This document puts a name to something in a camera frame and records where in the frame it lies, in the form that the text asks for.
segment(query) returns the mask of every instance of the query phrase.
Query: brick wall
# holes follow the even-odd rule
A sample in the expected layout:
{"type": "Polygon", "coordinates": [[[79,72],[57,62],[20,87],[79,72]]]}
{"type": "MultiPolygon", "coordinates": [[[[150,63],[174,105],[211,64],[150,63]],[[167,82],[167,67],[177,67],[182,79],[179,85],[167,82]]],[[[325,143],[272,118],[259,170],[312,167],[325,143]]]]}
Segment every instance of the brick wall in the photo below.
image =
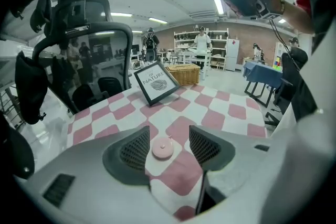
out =
{"type": "MultiPolygon", "coordinates": [[[[173,49],[174,48],[174,32],[181,33],[184,31],[193,31],[194,25],[185,25],[170,28],[163,31],[156,32],[156,36],[160,41],[160,48],[173,49]]],[[[274,51],[276,42],[278,42],[273,30],[244,24],[234,23],[211,23],[202,24],[204,28],[210,30],[225,30],[229,28],[229,38],[239,39],[238,64],[243,63],[244,57],[253,58],[253,43],[257,43],[263,49],[265,54],[265,62],[272,65],[274,58],[274,51]]],[[[290,36],[280,33],[282,39],[288,42],[290,36]]]]}

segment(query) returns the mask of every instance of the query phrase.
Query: bracelet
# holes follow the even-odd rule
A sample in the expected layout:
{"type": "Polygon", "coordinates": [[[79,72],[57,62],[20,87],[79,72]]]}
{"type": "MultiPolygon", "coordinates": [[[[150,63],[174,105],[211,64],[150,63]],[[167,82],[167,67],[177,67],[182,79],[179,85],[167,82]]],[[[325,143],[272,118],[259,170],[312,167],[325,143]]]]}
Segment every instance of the bracelet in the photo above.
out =
{"type": "Polygon", "coordinates": [[[280,0],[280,2],[281,2],[280,15],[282,15],[285,12],[285,0],[280,0]]]}

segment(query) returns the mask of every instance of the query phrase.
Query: checkered tablecloth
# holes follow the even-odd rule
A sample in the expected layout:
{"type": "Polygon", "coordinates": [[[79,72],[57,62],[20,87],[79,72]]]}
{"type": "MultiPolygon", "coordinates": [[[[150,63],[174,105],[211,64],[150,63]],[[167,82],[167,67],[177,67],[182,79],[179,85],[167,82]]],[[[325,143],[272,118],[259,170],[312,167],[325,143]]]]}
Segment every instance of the checkered tablecloth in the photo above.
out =
{"type": "Polygon", "coordinates": [[[194,85],[181,87],[149,107],[135,87],[74,115],[67,146],[145,125],[150,127],[151,147],[157,136],[173,140],[173,156],[159,161],[149,152],[145,168],[153,196],[181,220],[194,216],[202,180],[202,169],[189,146],[189,126],[257,137],[267,133],[259,105],[248,96],[194,85]]]}

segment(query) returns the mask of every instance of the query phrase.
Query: pink tape measure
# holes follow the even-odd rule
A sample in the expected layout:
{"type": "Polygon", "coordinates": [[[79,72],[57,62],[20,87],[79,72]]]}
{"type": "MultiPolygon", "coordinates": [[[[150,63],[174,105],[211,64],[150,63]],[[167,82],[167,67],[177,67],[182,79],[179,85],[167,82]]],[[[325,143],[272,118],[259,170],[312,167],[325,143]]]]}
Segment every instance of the pink tape measure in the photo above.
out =
{"type": "Polygon", "coordinates": [[[159,137],[155,139],[152,153],[158,159],[169,159],[174,153],[172,140],[168,137],[159,137]]]}

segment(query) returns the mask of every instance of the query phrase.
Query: refrigerator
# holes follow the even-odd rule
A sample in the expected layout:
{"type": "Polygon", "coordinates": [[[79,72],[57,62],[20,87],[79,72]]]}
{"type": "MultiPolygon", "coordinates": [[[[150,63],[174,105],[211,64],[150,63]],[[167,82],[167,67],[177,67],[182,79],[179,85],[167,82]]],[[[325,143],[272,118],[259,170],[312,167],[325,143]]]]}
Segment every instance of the refrigerator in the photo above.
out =
{"type": "Polygon", "coordinates": [[[228,39],[226,44],[226,65],[225,65],[226,70],[230,71],[236,70],[238,50],[239,50],[239,40],[228,39]]]}

